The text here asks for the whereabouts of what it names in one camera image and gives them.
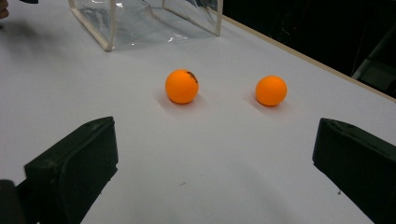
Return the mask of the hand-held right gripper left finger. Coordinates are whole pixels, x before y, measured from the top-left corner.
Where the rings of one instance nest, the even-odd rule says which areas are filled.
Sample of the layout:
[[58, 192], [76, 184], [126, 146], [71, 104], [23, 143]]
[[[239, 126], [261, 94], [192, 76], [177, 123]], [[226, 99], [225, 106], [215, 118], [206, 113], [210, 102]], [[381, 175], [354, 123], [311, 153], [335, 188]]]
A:
[[24, 165], [18, 186], [28, 224], [80, 224], [117, 172], [115, 121], [87, 122]]

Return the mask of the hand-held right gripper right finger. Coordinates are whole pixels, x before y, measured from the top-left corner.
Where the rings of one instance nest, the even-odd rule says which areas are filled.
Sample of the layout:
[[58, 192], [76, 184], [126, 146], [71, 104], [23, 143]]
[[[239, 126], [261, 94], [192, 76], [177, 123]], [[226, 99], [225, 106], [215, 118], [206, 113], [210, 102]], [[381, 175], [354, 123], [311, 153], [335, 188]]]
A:
[[312, 159], [374, 224], [396, 224], [396, 146], [352, 124], [322, 118]]

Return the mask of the clear plastic bag beige trim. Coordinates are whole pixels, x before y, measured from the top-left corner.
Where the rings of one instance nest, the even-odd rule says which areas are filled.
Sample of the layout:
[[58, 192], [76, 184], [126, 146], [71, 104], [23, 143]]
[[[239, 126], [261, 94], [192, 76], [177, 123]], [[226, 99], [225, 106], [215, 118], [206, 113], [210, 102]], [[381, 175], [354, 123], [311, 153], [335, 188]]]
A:
[[105, 51], [220, 35], [223, 0], [68, 0]]

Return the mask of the plain orange ball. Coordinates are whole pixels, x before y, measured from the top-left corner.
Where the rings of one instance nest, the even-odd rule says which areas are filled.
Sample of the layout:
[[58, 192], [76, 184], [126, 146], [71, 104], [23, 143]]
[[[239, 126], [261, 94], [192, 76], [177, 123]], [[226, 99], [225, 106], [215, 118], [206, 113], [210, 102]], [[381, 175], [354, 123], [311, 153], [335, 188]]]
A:
[[262, 105], [275, 106], [280, 104], [287, 96], [286, 82], [277, 76], [262, 78], [256, 85], [255, 96]]

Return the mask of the orange ball with dark print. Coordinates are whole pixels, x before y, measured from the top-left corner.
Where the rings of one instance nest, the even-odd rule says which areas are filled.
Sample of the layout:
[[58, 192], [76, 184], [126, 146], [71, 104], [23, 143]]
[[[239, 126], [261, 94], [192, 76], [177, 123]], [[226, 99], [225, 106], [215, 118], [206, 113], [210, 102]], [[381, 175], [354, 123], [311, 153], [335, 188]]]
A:
[[183, 105], [191, 102], [198, 94], [199, 82], [193, 72], [178, 69], [167, 77], [164, 87], [171, 101]]

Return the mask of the grey metal beam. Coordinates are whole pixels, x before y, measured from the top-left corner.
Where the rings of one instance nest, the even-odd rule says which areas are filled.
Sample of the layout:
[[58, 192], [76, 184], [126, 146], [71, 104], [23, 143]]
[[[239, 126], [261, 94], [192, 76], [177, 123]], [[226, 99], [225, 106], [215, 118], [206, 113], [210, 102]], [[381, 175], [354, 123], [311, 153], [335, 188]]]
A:
[[364, 58], [352, 77], [396, 99], [396, 22]]

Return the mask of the wooden table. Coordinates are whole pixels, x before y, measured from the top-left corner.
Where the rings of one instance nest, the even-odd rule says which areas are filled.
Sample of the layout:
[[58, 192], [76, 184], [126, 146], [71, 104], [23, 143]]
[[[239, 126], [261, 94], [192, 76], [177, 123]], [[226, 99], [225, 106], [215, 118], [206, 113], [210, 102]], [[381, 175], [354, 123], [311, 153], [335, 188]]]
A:
[[345, 80], [347, 80], [347, 81], [349, 81], [351, 83], [354, 83], [354, 84], [366, 89], [367, 91], [371, 91], [371, 92], [373, 92], [373, 93], [375, 93], [375, 94], [377, 94], [377, 95], [379, 95], [381, 97], [384, 97], [384, 98], [386, 98], [388, 100], [391, 100], [394, 104], [396, 104], [396, 98], [388, 96], [388, 95], [386, 95], [385, 93], [383, 93], [381, 91], [378, 91], [378, 90], [376, 90], [376, 89], [374, 89], [372, 87], [369, 87], [368, 85], [363, 84], [363, 83], [359, 82], [358, 80], [356, 80], [356, 79], [354, 79], [352, 77], [348, 77], [347, 75], [344, 75], [341, 72], [339, 72], [339, 71], [337, 71], [337, 70], [335, 70], [333, 68], [330, 68], [330, 66], [327, 66], [327, 65], [325, 65], [323, 63], [320, 63], [319, 61], [316, 61], [316, 60], [314, 60], [314, 59], [302, 54], [301, 52], [299, 52], [299, 51], [297, 51], [295, 49], [292, 49], [292, 48], [290, 48], [290, 47], [288, 47], [288, 46], [286, 46], [286, 45], [284, 45], [284, 44], [282, 44], [280, 42], [277, 42], [274, 39], [272, 39], [272, 38], [270, 38], [270, 37], [268, 37], [266, 35], [263, 35], [260, 32], [254, 30], [252, 28], [249, 28], [246, 25], [244, 25], [244, 24], [242, 24], [242, 23], [240, 23], [238, 21], [235, 21], [235, 20], [233, 20], [233, 19], [231, 19], [229, 17], [226, 17], [226, 16], [223, 16], [222, 19], [224, 21], [227, 21], [228, 23], [230, 23], [230, 24], [232, 24], [232, 25], [244, 30], [245, 32], [250, 33], [251, 35], [257, 36], [259, 39], [262, 39], [262, 40], [264, 40], [264, 41], [266, 41], [266, 42], [268, 42], [268, 43], [270, 43], [270, 44], [272, 44], [272, 45], [274, 45], [274, 46], [276, 46], [276, 47], [278, 47], [278, 48], [280, 48], [282, 50], [285, 50], [287, 53], [292, 54], [293, 56], [295, 56], [295, 57], [297, 57], [297, 58], [299, 58], [301, 60], [304, 60], [307, 63], [311, 63], [314, 66], [317, 66], [317, 67], [319, 67], [319, 68], [321, 68], [321, 69], [323, 69], [323, 70], [325, 70], [327, 72], [330, 72], [333, 75], [336, 75], [336, 76], [338, 76], [338, 77], [340, 77], [342, 79], [345, 79]]

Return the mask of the white table sheet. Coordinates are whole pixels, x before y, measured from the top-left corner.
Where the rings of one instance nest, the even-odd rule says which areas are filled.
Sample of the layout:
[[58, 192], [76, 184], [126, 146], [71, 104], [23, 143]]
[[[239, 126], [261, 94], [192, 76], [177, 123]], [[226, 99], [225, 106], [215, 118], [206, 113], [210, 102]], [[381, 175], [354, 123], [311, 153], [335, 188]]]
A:
[[[195, 74], [171, 101], [165, 80]], [[286, 98], [260, 104], [264, 77]], [[0, 179], [81, 124], [116, 121], [116, 175], [84, 224], [371, 224], [312, 162], [322, 118], [396, 146], [396, 104], [224, 21], [218, 37], [106, 52], [67, 0], [10, 0], [0, 21]]]

